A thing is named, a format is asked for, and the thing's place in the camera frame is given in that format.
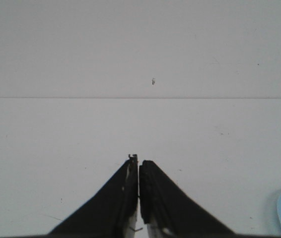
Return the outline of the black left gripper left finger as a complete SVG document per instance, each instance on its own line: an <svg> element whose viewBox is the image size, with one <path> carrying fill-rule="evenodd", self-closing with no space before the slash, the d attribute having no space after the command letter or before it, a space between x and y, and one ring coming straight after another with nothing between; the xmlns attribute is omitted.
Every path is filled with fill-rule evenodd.
<svg viewBox="0 0 281 238"><path fill-rule="evenodd" d="M49 235L134 235L138 192L138 157L133 154L91 199Z"/></svg>

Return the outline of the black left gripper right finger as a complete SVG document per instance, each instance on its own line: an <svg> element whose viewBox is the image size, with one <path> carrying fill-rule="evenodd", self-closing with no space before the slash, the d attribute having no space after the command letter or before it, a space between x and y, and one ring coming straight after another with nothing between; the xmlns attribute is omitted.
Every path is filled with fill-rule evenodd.
<svg viewBox="0 0 281 238"><path fill-rule="evenodd" d="M234 235L153 161L139 169L140 211L149 235Z"/></svg>

